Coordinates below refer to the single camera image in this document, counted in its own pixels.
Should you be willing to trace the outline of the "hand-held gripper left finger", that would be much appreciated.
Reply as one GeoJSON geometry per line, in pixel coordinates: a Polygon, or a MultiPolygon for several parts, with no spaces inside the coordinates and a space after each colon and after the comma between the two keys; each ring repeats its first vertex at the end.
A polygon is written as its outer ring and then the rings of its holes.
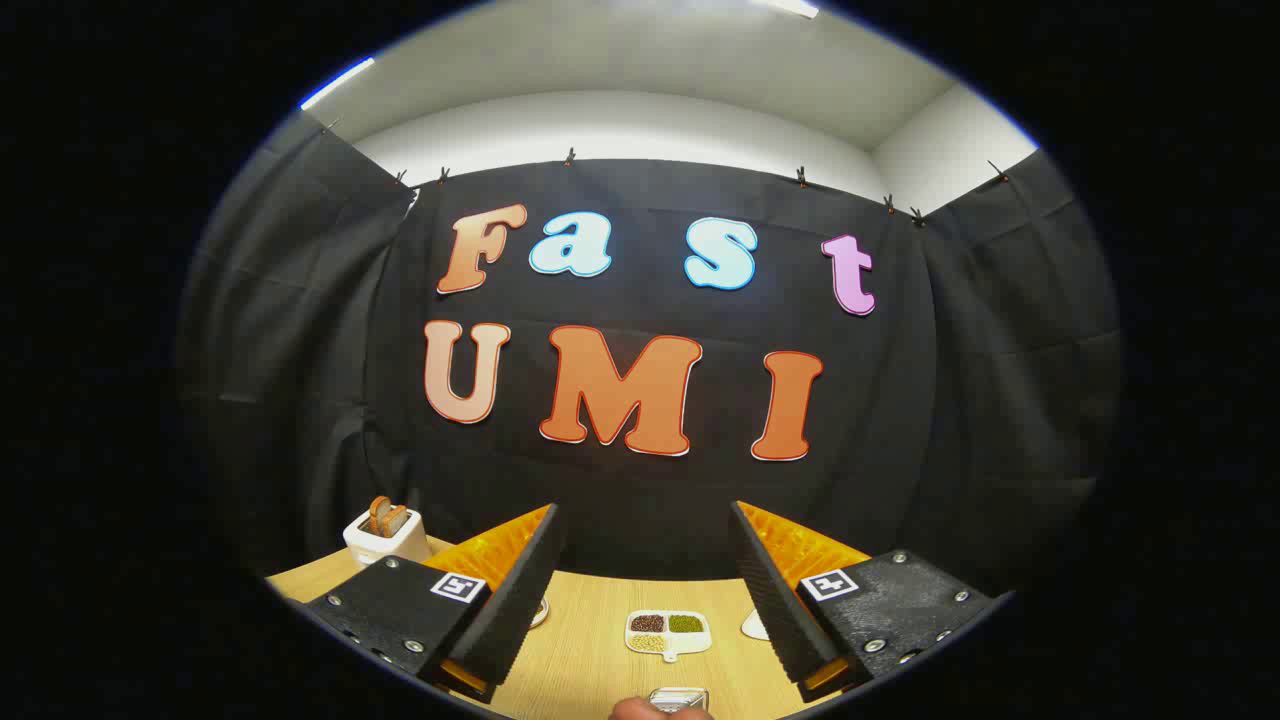
{"type": "Polygon", "coordinates": [[[488,703],[559,555],[561,512],[548,503],[426,560],[387,553],[301,607],[375,662],[488,703]]]}

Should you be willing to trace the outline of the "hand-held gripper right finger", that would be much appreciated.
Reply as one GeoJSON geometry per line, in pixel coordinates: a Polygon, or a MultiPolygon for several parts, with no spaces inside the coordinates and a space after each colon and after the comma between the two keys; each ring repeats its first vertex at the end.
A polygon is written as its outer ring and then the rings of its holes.
{"type": "Polygon", "coordinates": [[[869,555],[744,501],[739,575],[801,698],[859,692],[965,641],[1011,594],[987,594],[913,550],[869,555]]]}

